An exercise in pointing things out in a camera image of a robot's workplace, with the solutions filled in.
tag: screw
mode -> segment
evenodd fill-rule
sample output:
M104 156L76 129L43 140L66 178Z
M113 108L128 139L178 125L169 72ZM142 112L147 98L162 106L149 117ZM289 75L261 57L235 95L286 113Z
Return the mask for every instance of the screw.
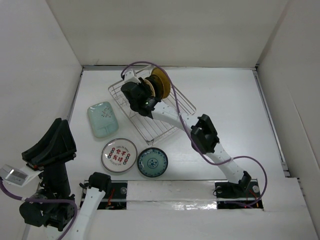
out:
M222 187L221 186L217 186L215 188L215 191L216 191L217 194L221 194L222 193Z
M260 189L259 189L258 186L253 186L253 187L252 187L252 190L253 190L256 194L260 191Z
M120 188L120 193L121 194L126 194L127 193L127 188L126 187Z

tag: wire dish rack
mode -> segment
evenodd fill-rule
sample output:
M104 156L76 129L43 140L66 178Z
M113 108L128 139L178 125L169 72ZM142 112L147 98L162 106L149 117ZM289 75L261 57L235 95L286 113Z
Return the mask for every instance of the wire dish rack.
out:
M139 71L136 71L136 75L138 78L146 78L151 74L152 69L153 67L149 65L140 69ZM121 86L123 84L124 80L118 81L111 85L108 88L108 91L148 145L153 145L177 129L166 122L153 120L149 117L141 116L137 112L132 111L128 100L121 91ZM177 88L175 88L175 91L180 110L187 114L193 115L196 112L196 107ZM163 99L163 101L169 106L177 109L172 87L170 95Z

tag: white table surface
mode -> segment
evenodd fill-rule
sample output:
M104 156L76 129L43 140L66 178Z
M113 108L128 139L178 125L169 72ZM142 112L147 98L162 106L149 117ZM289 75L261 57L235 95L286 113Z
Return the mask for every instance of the white table surface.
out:
M150 197L146 189L139 185L128 188L128 192L131 191L130 198L135 200L135 196L142 196L142 204L135 204L131 210L98 210L88 239L318 239L297 179L284 176L280 154L253 72L230 68L169 68L167 72L196 106L196 114L205 113L211 117L221 143L231 156L249 155L265 167L268 189L262 199L264 211L163 210L155 205L143 205L143 201L157 200L156 195ZM133 141L138 152L148 147L108 92L108 87L120 79L119 74L119 70L83 72L70 121L77 157L66 164L77 204L81 196L78 183L88 179L93 172L109 174L113 180L148 180L139 173L136 164L125 173L114 174L101 163L102 149L114 138ZM87 108L104 101L112 104L119 130L113 136L99 139L93 136ZM195 153L182 131L176 131L154 146L166 152L169 165L162 176L152 180L225 179L218 167L208 165ZM262 171L253 161L238 160L238 164L253 178L258 178L261 187L264 185ZM195 192L204 193L203 197L207 198L212 186L207 183L203 186L209 189ZM44 229L31 227L28 239L44 239Z
M231 156L249 155L259 160L269 178L283 178L280 154L251 70L230 68L169 68L174 84L195 105L196 115L209 115L220 141ZM119 70L84 71L76 97L70 128L77 157L67 163L70 179L83 181L93 172L111 175L113 180L147 180L135 164L124 173L112 173L101 163L104 146L116 138L131 140L138 153L148 148L143 138L120 110L108 92L108 87L120 80ZM93 135L88 107L108 101L119 123L112 136ZM216 166L208 165L192 148L186 134L177 130L154 144L164 150L169 159L166 172L159 180L219 180L225 179ZM262 172L251 160L238 164L253 178L264 183Z

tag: light blue dish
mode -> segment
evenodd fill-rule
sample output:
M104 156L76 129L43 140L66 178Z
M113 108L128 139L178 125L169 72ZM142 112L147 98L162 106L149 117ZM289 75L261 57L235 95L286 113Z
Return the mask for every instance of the light blue dish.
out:
M156 178L167 170L168 157L161 149L150 147L140 153L137 165L143 175L149 178Z
M109 102L104 101L93 105L87 112L93 134L97 138L104 138L118 130L118 121Z

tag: plate with red text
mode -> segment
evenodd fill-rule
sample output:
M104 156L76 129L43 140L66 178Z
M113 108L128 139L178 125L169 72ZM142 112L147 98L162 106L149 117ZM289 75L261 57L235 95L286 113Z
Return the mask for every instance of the plate with red text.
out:
M110 172L122 173L135 164L137 155L137 148L133 142L125 138L117 138L104 147L101 161Z

